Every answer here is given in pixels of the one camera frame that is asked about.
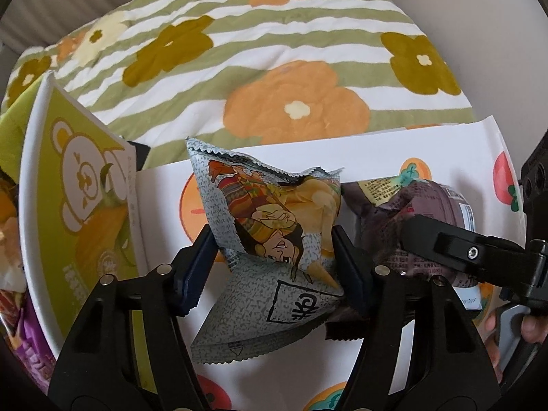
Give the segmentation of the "person right hand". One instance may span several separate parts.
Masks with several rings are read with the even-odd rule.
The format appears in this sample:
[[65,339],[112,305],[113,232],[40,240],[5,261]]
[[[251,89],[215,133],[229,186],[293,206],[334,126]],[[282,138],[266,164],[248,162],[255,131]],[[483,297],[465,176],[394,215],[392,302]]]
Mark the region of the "person right hand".
[[524,339],[526,343],[541,344],[547,337],[547,317],[531,315],[523,305],[495,309],[485,320],[488,338],[485,346],[492,367],[501,374],[501,360],[505,360],[514,343]]

